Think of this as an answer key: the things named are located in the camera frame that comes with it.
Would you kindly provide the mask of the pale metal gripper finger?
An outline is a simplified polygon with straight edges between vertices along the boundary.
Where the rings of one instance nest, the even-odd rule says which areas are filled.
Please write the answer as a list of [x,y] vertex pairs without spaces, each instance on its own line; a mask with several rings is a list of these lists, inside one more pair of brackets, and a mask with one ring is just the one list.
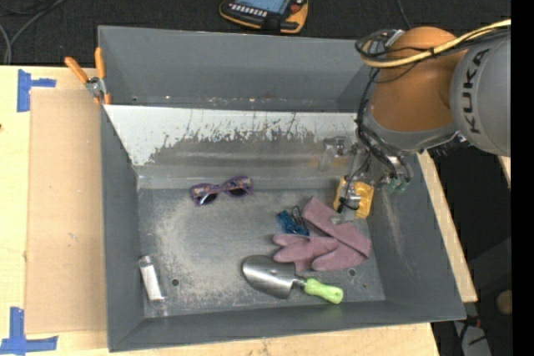
[[357,219],[361,196],[355,191],[352,183],[341,185],[335,195],[333,209],[335,214],[332,223],[348,223]]
[[355,151],[355,144],[346,137],[333,137],[323,140],[323,151],[320,155],[318,170],[327,171],[335,158],[349,156]]

